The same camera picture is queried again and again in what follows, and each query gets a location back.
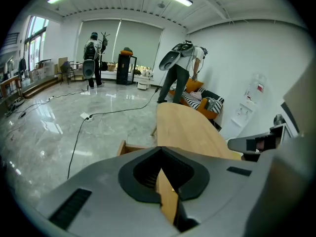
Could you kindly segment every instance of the roller blind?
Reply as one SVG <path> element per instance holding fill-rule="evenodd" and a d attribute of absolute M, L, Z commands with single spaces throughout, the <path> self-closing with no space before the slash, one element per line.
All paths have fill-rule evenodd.
<path fill-rule="evenodd" d="M 130 22 L 121 22 L 114 49 L 114 61 L 118 61 L 121 50 L 129 47 L 137 57 L 137 65 L 152 68 L 154 66 L 162 29 Z"/>
<path fill-rule="evenodd" d="M 106 34 L 111 34 L 107 36 L 109 41 L 107 48 L 105 49 L 102 55 L 102 61 L 112 61 L 112 54 L 114 48 L 115 36 L 117 34 L 119 27 L 119 20 L 94 20 L 83 22 L 81 31 L 78 39 L 77 47 L 77 60 L 78 62 L 83 61 L 83 47 L 91 36 L 91 33 L 98 33 L 98 39 L 102 40 L 103 35 L 101 34 L 106 32 Z"/>

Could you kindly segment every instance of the orange cushion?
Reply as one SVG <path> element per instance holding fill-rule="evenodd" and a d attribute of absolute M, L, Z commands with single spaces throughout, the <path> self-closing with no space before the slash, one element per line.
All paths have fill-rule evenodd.
<path fill-rule="evenodd" d="M 126 50 L 122 50 L 120 53 L 121 53 L 121 55 L 133 55 L 132 52 L 126 51 Z"/>
<path fill-rule="evenodd" d="M 203 85 L 203 82 L 201 81 L 193 81 L 191 78 L 189 78 L 188 82 L 187 82 L 187 89 L 186 91 L 188 93 L 197 90 L 198 88 L 200 88 Z"/>

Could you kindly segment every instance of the wooden step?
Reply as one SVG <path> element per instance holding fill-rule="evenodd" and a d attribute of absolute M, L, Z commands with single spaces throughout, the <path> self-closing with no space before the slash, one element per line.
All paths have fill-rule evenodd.
<path fill-rule="evenodd" d="M 40 92 L 42 92 L 43 90 L 57 84 L 60 81 L 57 81 L 56 78 L 46 81 L 42 84 L 36 85 L 30 89 L 28 89 L 27 91 L 23 92 L 22 95 L 24 98 L 26 99 L 30 99 L 32 97 L 34 97 L 35 95 L 39 94 Z"/>

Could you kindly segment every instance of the person's hand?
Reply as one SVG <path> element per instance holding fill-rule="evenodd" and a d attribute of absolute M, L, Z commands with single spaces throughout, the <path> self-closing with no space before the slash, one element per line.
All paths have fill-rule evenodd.
<path fill-rule="evenodd" d="M 197 74 L 194 74 L 194 75 L 192 76 L 192 80 L 193 80 L 193 81 L 197 81 L 197 80 L 198 80 L 198 75 L 197 75 Z"/>

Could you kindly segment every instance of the black backpack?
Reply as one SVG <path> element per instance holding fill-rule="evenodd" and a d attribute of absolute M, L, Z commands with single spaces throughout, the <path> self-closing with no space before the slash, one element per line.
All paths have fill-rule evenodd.
<path fill-rule="evenodd" d="M 95 60 L 97 58 L 97 52 L 94 47 L 94 43 L 90 42 L 85 49 L 84 59 L 85 60 Z"/>

